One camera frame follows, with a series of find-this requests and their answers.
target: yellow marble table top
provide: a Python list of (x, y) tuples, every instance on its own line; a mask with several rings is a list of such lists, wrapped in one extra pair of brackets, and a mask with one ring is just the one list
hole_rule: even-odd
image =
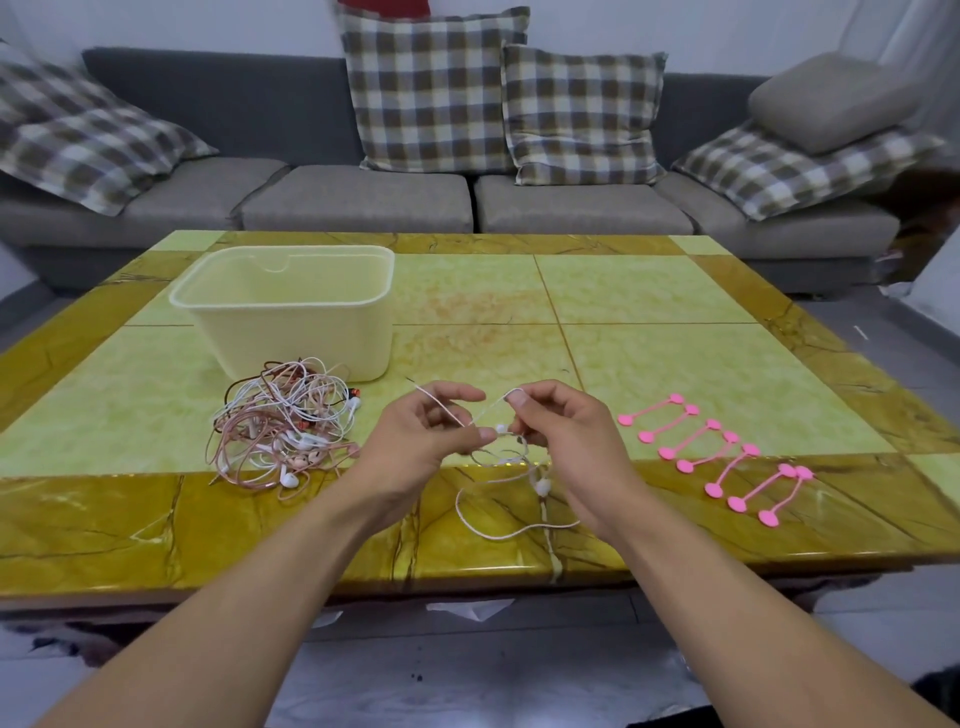
[[(735, 514), (703, 490), (726, 461), (682, 475), (636, 426), (623, 428), (647, 481), (755, 569), (960, 561), (960, 433), (708, 237), (181, 231), (0, 356), (0, 604), (178, 598), (316, 494), (319, 485), (279, 502), (208, 485), (204, 444), (228, 380), (167, 288), (231, 246), (354, 243), (401, 254), (391, 364), (362, 385), (358, 442), (408, 376), (468, 381), (491, 399), (552, 377), (614, 413), (681, 392), (765, 454), (731, 472), (728, 493), (743, 495), (781, 461), (817, 475), (769, 529), (756, 510), (789, 483)], [(483, 424), (509, 418), (500, 404)], [(704, 437), (684, 454), (716, 449)], [(361, 549), (338, 594), (630, 579), (582, 527), (503, 542), (467, 531), (452, 508), (460, 489), (468, 518), (491, 534), (544, 514), (573, 520), (562, 494), (541, 502), (529, 487), (482, 482), (502, 476), (451, 460), (410, 516)]]

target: pink silicone cable tie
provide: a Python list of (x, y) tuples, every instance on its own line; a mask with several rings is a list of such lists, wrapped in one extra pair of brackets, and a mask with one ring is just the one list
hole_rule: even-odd
[(810, 470), (810, 468), (805, 468), (803, 465), (799, 465), (795, 470), (797, 473), (797, 482), (794, 484), (793, 490), (790, 491), (790, 495), (774, 505), (774, 507), (769, 511), (760, 511), (756, 514), (756, 517), (759, 518), (763, 525), (770, 528), (776, 528), (779, 526), (780, 519), (777, 518), (777, 511), (779, 511), (784, 505), (796, 497), (797, 493), (800, 492), (801, 487), (803, 487), (807, 480), (813, 479), (813, 472)]
[(643, 415), (647, 414), (648, 412), (653, 412), (655, 409), (660, 409), (661, 407), (665, 407), (667, 404), (683, 404), (683, 403), (684, 403), (683, 395), (676, 395), (676, 394), (670, 395), (664, 401), (659, 401), (656, 404), (651, 404), (646, 409), (641, 409), (639, 412), (635, 412), (632, 415), (617, 415), (616, 420), (624, 427), (630, 427), (630, 426), (633, 426), (634, 420), (637, 417), (643, 417)]
[(784, 477), (784, 476), (796, 477), (797, 470), (792, 465), (788, 465), (787, 463), (780, 463), (779, 465), (777, 465), (776, 473), (774, 473), (773, 475), (768, 477), (766, 480), (764, 480), (762, 483), (760, 483), (758, 486), (756, 486), (746, 496), (744, 497), (730, 496), (729, 498), (727, 498), (727, 505), (730, 506), (732, 511), (736, 511), (737, 513), (746, 513), (747, 501), (750, 500), (750, 498), (752, 498), (757, 493), (762, 491), (764, 488), (770, 485), (777, 478)]
[(686, 418), (696, 417), (699, 414), (700, 414), (700, 407), (698, 407), (696, 404), (688, 404), (684, 407), (684, 413), (680, 417), (678, 417), (676, 420), (674, 420), (672, 423), (667, 423), (663, 427), (658, 427), (657, 429), (650, 430), (649, 432), (647, 430), (641, 430), (636, 434), (636, 438), (644, 445), (650, 445), (653, 443), (654, 440), (657, 439), (657, 435), (660, 435), (663, 432), (666, 432), (668, 429), (673, 429), (674, 427), (679, 425), (681, 422), (683, 422)]
[(736, 464), (741, 460), (748, 457), (757, 457), (758, 455), (760, 455), (760, 448), (751, 443), (744, 443), (740, 449), (740, 454), (727, 463), (727, 467), (723, 469), (722, 473), (720, 473), (720, 477), (718, 477), (714, 482), (708, 483), (704, 486), (704, 490), (707, 491), (707, 495), (715, 498), (723, 497), (723, 481), (724, 478), (727, 477), (727, 473), (733, 470), (733, 468), (736, 467)]
[(727, 454), (730, 448), (732, 448), (734, 445), (740, 442), (740, 436), (737, 435), (735, 432), (724, 432), (723, 439), (726, 440), (726, 442), (724, 443), (724, 446), (720, 448), (718, 451), (716, 451), (710, 457), (702, 457), (699, 460), (694, 460), (693, 462), (690, 462), (689, 460), (678, 460), (677, 470), (679, 470), (681, 473), (686, 473), (687, 475), (689, 475), (693, 473), (693, 469), (696, 468), (698, 465), (703, 465), (704, 463), (709, 463), (716, 460), (717, 458), (723, 457), (724, 455)]
[(710, 432), (712, 429), (720, 429), (720, 428), (721, 428), (721, 425), (716, 420), (707, 420), (707, 423), (704, 426), (697, 429), (696, 432), (694, 432), (688, 438), (680, 442), (680, 444), (677, 445), (675, 448), (660, 448), (659, 450), (657, 450), (657, 455), (662, 457), (664, 460), (673, 460), (675, 457), (677, 457), (677, 455), (680, 453), (682, 449), (684, 449), (686, 446), (688, 446), (690, 443), (692, 443), (702, 434), (704, 434), (705, 432)]

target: plastic container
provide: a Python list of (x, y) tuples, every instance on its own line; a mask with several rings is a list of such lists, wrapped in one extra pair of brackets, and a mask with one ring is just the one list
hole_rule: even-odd
[(375, 245), (230, 248), (187, 271), (170, 303), (234, 379), (316, 356), (342, 365), (333, 374), (343, 379), (369, 381), (390, 361), (393, 281), (394, 252)]

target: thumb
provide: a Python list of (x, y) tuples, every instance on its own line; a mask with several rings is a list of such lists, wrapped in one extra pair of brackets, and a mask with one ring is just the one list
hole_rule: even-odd
[(454, 452), (469, 454), (485, 448), (496, 440), (496, 430), (492, 427), (456, 427), (437, 432), (434, 438), (434, 451), (438, 457), (447, 457)]
[(540, 404), (522, 389), (515, 389), (507, 395), (507, 403), (514, 409), (520, 420), (545, 437), (550, 437), (550, 432), (561, 423), (564, 418), (555, 414)]

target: sofa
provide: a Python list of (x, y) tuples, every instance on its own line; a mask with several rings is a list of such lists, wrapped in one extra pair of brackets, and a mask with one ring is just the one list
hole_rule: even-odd
[[(0, 240), (60, 290), (96, 285), (174, 230), (708, 234), (788, 293), (865, 282), (899, 223), (862, 199), (748, 222), (671, 172), (643, 184), (519, 187), (509, 176), (362, 170), (343, 59), (131, 48), (84, 51), (120, 98), (220, 150), (187, 161), (117, 217), (0, 178)], [(747, 118), (766, 79), (665, 75), (652, 128), (665, 167)]]

